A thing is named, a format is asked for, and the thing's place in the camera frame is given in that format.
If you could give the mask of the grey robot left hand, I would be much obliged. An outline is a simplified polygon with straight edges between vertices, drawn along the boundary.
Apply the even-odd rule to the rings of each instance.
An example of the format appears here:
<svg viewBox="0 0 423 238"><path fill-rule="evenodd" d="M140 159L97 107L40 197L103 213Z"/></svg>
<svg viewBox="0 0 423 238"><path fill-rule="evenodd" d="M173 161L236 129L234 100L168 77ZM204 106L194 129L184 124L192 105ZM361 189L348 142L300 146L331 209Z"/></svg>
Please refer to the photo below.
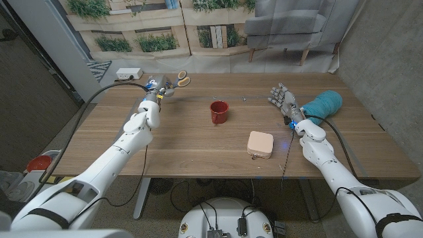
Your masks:
<svg viewBox="0 0 423 238"><path fill-rule="evenodd" d="M148 92L145 95L145 100L158 103L164 97L171 97L174 95L175 89L170 79L165 75L151 75L145 87Z"/></svg>

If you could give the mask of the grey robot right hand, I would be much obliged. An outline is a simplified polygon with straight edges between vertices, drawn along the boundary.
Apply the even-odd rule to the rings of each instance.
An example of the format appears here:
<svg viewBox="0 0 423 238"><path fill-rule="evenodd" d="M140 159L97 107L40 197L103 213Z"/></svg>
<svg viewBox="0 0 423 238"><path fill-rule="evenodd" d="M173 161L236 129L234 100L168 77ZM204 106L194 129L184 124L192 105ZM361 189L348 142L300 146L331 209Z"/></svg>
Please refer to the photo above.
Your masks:
<svg viewBox="0 0 423 238"><path fill-rule="evenodd" d="M278 83L278 87L273 87L270 93L268 101L280 109L284 118L295 123L304 120L294 94L285 85Z"/></svg>

